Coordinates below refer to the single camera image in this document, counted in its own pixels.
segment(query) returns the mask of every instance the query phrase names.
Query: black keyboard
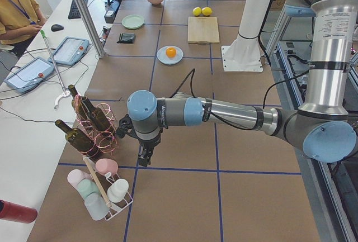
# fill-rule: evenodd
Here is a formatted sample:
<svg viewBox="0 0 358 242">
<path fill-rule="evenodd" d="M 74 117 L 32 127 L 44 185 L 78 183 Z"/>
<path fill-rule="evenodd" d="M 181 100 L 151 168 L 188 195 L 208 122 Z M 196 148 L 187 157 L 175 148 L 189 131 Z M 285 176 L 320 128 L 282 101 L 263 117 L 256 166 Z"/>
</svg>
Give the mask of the black keyboard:
<svg viewBox="0 0 358 242">
<path fill-rule="evenodd" d="M 81 18 L 81 14 L 79 13 L 78 7 L 76 5 L 76 2 L 72 0 L 71 8 L 69 9 L 68 19 L 71 20 L 73 18 Z"/>
</svg>

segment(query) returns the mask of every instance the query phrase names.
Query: white electronic device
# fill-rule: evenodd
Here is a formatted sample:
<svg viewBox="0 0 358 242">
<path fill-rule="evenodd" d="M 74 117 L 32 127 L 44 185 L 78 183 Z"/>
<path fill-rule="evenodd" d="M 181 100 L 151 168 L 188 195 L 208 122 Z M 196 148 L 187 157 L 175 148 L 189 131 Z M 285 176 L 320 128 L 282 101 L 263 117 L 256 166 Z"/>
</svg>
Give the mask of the white electronic device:
<svg viewBox="0 0 358 242">
<path fill-rule="evenodd" d="M 25 93 L 37 87 L 54 69 L 52 63 L 37 57 L 6 78 L 4 82 L 17 92 Z"/>
<path fill-rule="evenodd" d="M 57 65 L 73 66 L 86 53 L 89 44 L 86 39 L 66 37 L 53 52 Z"/>
</svg>

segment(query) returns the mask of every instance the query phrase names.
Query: wooden cutting board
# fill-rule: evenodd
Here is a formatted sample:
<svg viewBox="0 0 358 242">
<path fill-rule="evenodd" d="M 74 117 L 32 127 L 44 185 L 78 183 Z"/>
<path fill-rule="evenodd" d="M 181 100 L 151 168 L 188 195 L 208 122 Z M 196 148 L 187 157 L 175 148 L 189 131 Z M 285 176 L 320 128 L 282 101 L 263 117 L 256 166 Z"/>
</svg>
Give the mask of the wooden cutting board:
<svg viewBox="0 0 358 242">
<path fill-rule="evenodd" d="M 219 44 L 219 28 L 217 17 L 189 17 L 188 43 Z"/>
</svg>

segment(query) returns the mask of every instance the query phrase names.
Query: yellow shirt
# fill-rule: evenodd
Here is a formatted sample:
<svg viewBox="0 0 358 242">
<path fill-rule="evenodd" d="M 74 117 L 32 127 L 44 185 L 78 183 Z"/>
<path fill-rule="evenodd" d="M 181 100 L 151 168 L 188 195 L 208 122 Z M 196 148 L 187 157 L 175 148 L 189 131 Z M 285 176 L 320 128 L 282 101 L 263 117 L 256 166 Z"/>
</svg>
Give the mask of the yellow shirt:
<svg viewBox="0 0 358 242">
<path fill-rule="evenodd" d="M 35 0 L 12 0 L 21 9 L 25 9 L 31 21 L 37 23 L 38 18 L 35 10 L 39 9 L 39 4 Z M 5 34 L 6 30 L 16 30 L 30 25 L 27 17 L 18 10 L 9 0 L 0 0 L 0 35 Z M 31 35 L 22 35 L 12 40 L 1 40 L 2 44 L 11 45 L 22 42 L 30 38 Z"/>
</svg>

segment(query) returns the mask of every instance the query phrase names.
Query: bottle neck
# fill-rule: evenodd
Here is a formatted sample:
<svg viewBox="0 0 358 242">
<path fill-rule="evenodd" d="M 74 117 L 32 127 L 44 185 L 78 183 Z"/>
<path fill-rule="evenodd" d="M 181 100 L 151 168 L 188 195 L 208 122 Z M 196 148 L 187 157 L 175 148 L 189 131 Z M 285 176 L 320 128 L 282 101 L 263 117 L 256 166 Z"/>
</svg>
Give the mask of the bottle neck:
<svg viewBox="0 0 358 242">
<path fill-rule="evenodd" d="M 78 95 L 77 89 L 76 89 L 76 87 L 74 87 L 74 85 L 70 84 L 70 85 L 68 86 L 68 90 L 70 91 L 71 96 L 72 96 L 73 98 Z"/>
<path fill-rule="evenodd" d="M 58 128 L 60 128 L 63 132 L 65 132 L 66 134 L 72 130 L 72 128 L 70 128 L 68 125 L 65 124 L 64 121 L 62 121 L 60 119 L 56 120 L 55 125 Z"/>
<path fill-rule="evenodd" d="M 96 109 L 95 106 L 93 106 L 93 104 L 87 97 L 82 97 L 81 101 L 86 106 L 86 108 L 88 109 L 89 112 L 95 111 L 95 109 Z"/>
</svg>

